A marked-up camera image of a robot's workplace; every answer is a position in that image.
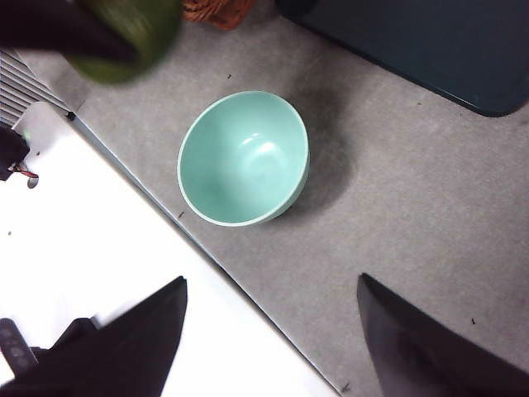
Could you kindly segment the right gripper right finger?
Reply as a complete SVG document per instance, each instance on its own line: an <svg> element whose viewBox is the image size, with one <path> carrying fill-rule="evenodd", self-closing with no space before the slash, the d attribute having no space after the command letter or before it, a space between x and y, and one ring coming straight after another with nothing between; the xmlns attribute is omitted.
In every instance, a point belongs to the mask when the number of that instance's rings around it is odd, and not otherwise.
<svg viewBox="0 0 529 397"><path fill-rule="evenodd" d="M385 396L526 396L528 374L363 273L357 302Z"/></svg>

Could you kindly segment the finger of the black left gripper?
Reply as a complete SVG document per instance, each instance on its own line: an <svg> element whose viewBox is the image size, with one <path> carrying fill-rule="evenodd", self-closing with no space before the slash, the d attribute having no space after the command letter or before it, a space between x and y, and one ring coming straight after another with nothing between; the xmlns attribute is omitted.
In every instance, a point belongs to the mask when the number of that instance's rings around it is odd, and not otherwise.
<svg viewBox="0 0 529 397"><path fill-rule="evenodd" d="M132 62L136 48L71 1L2 1L1 47Z"/></svg>

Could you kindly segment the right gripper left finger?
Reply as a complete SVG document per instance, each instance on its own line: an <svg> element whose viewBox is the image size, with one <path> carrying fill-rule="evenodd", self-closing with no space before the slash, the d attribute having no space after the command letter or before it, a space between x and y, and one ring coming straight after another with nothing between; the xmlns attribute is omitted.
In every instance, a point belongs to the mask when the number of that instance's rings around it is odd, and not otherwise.
<svg viewBox="0 0 529 397"><path fill-rule="evenodd" d="M75 319L49 349L27 345L1 320L1 353L14 377L3 396L159 396L179 347L187 281L179 277L99 328Z"/></svg>

